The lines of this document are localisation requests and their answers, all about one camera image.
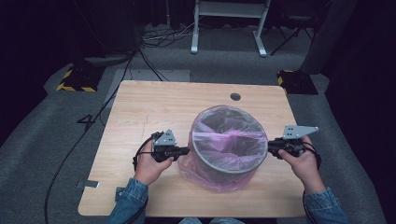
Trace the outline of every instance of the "black cable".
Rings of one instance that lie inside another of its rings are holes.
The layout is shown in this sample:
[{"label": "black cable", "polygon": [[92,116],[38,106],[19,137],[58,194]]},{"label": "black cable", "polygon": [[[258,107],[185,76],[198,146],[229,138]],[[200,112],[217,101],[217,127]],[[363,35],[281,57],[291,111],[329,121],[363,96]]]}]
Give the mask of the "black cable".
[{"label": "black cable", "polygon": [[99,116],[99,120],[100,120],[100,122],[102,123],[102,125],[103,125],[104,127],[106,127],[105,123],[104,123],[103,120],[102,120],[102,115]]},{"label": "black cable", "polygon": [[143,60],[145,61],[146,65],[151,69],[152,72],[154,72],[154,74],[157,76],[157,78],[160,81],[163,81],[163,79],[160,77],[162,76],[164,79],[166,79],[167,81],[169,81],[168,78],[166,78],[166,76],[164,76],[162,73],[160,73],[157,69],[155,69],[154,65],[149,61],[149,59],[147,58],[146,54],[144,54],[142,52],[142,49],[139,50],[140,51],[140,55],[142,56]]},{"label": "black cable", "polygon": [[148,205],[148,202],[149,202],[149,196],[147,197],[147,199],[145,201],[145,204],[143,204],[143,206],[141,206],[139,208],[139,210],[125,222],[125,224],[134,223],[134,221],[136,221],[137,218],[140,217],[140,215],[142,215],[142,213],[145,211],[145,209],[146,209],[146,207]]},{"label": "black cable", "polygon": [[[135,52],[132,53],[132,57],[129,59],[128,63],[125,66],[125,70],[122,76],[122,79],[125,77],[126,74],[126,70],[129,66],[129,64],[132,61],[132,58],[134,57]],[[64,157],[64,159],[62,160],[61,164],[59,165],[54,177],[52,178],[49,187],[47,189],[47,195],[46,195],[46,199],[44,202],[44,218],[45,218],[45,222],[46,224],[49,223],[49,218],[48,218],[48,202],[49,202],[49,198],[50,198],[50,191],[52,189],[52,186],[56,180],[56,177],[58,176],[58,174],[60,173],[62,167],[64,166],[64,163],[66,162],[67,158],[70,156],[70,154],[74,151],[74,149],[76,148],[76,146],[78,145],[78,143],[82,140],[82,138],[85,136],[85,134],[88,132],[88,130],[91,128],[92,124],[99,118],[100,114],[103,112],[103,110],[106,108],[106,106],[108,105],[108,103],[110,102],[110,100],[113,98],[113,96],[116,94],[117,90],[119,89],[120,85],[114,90],[114,92],[112,93],[112,95],[110,96],[110,98],[102,105],[101,109],[99,110],[99,112],[96,114],[96,116],[94,117],[92,123],[87,124],[87,129],[84,131],[84,133],[78,138],[77,142],[70,148],[70,150],[68,151],[68,153],[66,154],[66,156]]]},{"label": "black cable", "polygon": [[132,53],[128,53],[125,55],[125,57],[120,58],[120,59],[103,60],[103,61],[99,61],[99,62],[94,62],[94,61],[90,61],[90,60],[86,60],[86,61],[95,67],[109,67],[109,66],[114,66],[114,65],[120,64],[120,63],[125,63],[131,57],[132,57]]},{"label": "black cable", "polygon": [[[170,35],[162,35],[162,38],[158,38],[158,43],[157,44],[150,44],[150,43],[148,43],[148,40],[146,39],[144,45],[145,45],[145,47],[148,47],[148,48],[165,48],[167,46],[170,46],[170,45],[174,44],[176,41],[185,38],[188,35],[192,35],[192,33],[187,33],[185,35],[181,35],[182,33],[184,33],[184,30],[182,32],[180,32],[178,35],[177,35],[177,33],[173,33],[173,34],[170,34]],[[170,43],[162,45],[162,43],[164,43],[165,41],[169,41]]]},{"label": "black cable", "polygon": [[134,155],[134,161],[133,161],[133,165],[134,165],[134,170],[135,171],[136,171],[139,155],[143,153],[142,152],[143,147],[145,147],[145,145],[154,138],[154,134],[152,134],[148,139],[146,139],[146,141],[142,144],[142,146],[140,146],[140,148],[136,151],[136,154]]},{"label": "black cable", "polygon": [[308,151],[312,152],[315,155],[315,158],[317,159],[317,167],[318,167],[318,170],[319,170],[320,164],[321,164],[320,155],[317,153],[317,150],[314,148],[314,146],[312,144],[307,143],[307,142],[303,142],[303,145],[304,144],[311,146],[311,147],[304,147],[304,150],[308,150]]},{"label": "black cable", "polygon": [[130,80],[134,80],[134,76],[132,75],[132,72],[131,72],[131,69],[132,68],[132,65],[130,64],[129,65],[129,75],[131,75],[131,79]]}]

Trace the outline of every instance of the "mesh wastebasket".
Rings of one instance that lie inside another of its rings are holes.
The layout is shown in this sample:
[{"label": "mesh wastebasket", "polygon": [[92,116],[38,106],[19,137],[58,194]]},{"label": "mesh wastebasket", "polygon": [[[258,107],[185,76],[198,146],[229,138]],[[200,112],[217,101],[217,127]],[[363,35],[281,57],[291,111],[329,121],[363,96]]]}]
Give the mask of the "mesh wastebasket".
[{"label": "mesh wastebasket", "polygon": [[264,161],[267,135],[249,113],[229,105],[201,112],[191,125],[189,155],[179,158],[182,175],[218,192],[244,187]]}]

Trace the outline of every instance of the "table top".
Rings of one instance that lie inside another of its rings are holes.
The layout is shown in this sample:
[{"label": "table top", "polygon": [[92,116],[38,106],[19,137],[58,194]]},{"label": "table top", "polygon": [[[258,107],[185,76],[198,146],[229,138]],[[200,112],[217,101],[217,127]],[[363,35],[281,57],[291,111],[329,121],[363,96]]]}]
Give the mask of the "table top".
[{"label": "table top", "polygon": [[[238,93],[239,101],[230,95]],[[78,211],[108,216],[117,187],[134,176],[133,156],[152,133],[171,129],[179,147],[189,141],[197,115],[214,105],[232,105],[248,112],[268,139],[281,137],[295,124],[289,102],[278,86],[160,81],[122,81],[94,159]],[[290,166],[268,154],[250,182],[218,193],[182,177],[177,162],[149,187],[148,217],[303,217],[303,185]]]}]

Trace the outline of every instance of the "jacket sleeve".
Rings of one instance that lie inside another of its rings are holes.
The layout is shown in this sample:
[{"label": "jacket sleeve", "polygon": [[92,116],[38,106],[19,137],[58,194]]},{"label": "jacket sleeve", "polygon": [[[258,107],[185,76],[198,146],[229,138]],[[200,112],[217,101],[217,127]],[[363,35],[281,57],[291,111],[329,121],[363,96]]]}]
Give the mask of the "jacket sleeve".
[{"label": "jacket sleeve", "polygon": [[[123,193],[118,198],[117,204],[108,217],[106,224],[125,223],[144,206],[149,195],[149,187],[138,180],[131,178]],[[144,223],[146,212],[134,223]]]},{"label": "jacket sleeve", "polygon": [[[307,211],[317,223],[349,223],[347,215],[330,188],[318,193],[305,194],[304,203]],[[313,223],[309,215],[307,215],[307,223]]]}]

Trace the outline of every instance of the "person's right hand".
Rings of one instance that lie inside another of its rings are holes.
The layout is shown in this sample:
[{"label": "person's right hand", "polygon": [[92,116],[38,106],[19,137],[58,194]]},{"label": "person's right hand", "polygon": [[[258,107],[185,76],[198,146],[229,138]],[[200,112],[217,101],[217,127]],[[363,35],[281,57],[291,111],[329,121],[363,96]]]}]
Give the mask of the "person's right hand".
[{"label": "person's right hand", "polygon": [[172,165],[173,157],[168,158],[163,162],[156,162],[150,153],[152,148],[152,141],[146,143],[142,153],[139,155],[139,161],[137,163],[136,171],[134,173],[134,179],[142,182],[145,185],[150,185],[156,181],[161,173]]},{"label": "person's right hand", "polygon": [[[311,143],[309,137],[302,138],[303,142]],[[317,167],[317,159],[314,153],[306,151],[300,157],[293,157],[287,151],[280,149],[279,155],[282,159],[291,165],[292,171],[301,179],[304,184],[305,193],[316,193],[326,189],[324,186]]]}]

